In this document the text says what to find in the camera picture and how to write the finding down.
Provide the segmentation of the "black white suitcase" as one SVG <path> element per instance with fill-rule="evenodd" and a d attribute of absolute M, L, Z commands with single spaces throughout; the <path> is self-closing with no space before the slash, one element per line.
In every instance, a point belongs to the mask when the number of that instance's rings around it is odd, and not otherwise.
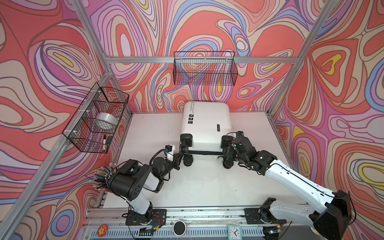
<path fill-rule="evenodd" d="M 234 138 L 229 106 L 217 102 L 187 102 L 184 107 L 180 135 L 180 154 L 190 167 L 199 156 L 223 159 L 229 169 L 233 161 L 227 157 Z"/>

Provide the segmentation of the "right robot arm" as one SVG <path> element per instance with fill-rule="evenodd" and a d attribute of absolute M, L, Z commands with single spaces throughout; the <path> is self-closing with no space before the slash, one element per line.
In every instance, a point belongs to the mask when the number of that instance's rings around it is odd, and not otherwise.
<path fill-rule="evenodd" d="M 230 136 L 222 148 L 240 167 L 275 180 L 306 202 L 304 205 L 289 204 L 267 198 L 259 208 L 262 222 L 286 220 L 311 227 L 327 240 L 343 238 L 352 220 L 350 193 L 322 187 L 285 165 L 270 152 L 257 151 L 242 132 L 236 137 Z"/>

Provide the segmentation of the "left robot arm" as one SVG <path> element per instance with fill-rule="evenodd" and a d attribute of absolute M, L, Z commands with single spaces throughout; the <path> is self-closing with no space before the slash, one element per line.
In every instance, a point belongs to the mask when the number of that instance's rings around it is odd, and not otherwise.
<path fill-rule="evenodd" d="M 171 170 L 180 169 L 181 159 L 180 154 L 167 154 L 166 157 L 150 160 L 149 165 L 128 160 L 121 166 L 111 165 L 106 169 L 106 189 L 125 200 L 131 207 L 127 213 L 127 226 L 165 223 L 160 214 L 154 213 L 153 204 L 142 190 L 158 193 L 164 183 L 170 180 Z"/>

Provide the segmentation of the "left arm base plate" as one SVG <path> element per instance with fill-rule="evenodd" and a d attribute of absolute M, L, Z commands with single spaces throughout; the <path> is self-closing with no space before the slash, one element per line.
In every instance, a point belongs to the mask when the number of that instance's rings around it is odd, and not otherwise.
<path fill-rule="evenodd" d="M 140 215 L 133 210 L 122 214 L 126 219 L 126 226 L 162 226 L 166 224 L 166 209 L 149 209 L 144 215 Z"/>

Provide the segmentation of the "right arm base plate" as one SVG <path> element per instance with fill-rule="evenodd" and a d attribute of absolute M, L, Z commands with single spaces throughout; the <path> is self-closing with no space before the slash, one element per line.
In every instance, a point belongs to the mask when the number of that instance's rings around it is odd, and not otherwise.
<path fill-rule="evenodd" d="M 246 219 L 247 224 L 267 224 L 267 225 L 284 225 L 286 220 L 279 220 L 275 218 L 269 210 L 260 208 L 247 208 L 244 209 L 245 214 L 242 215 Z"/>

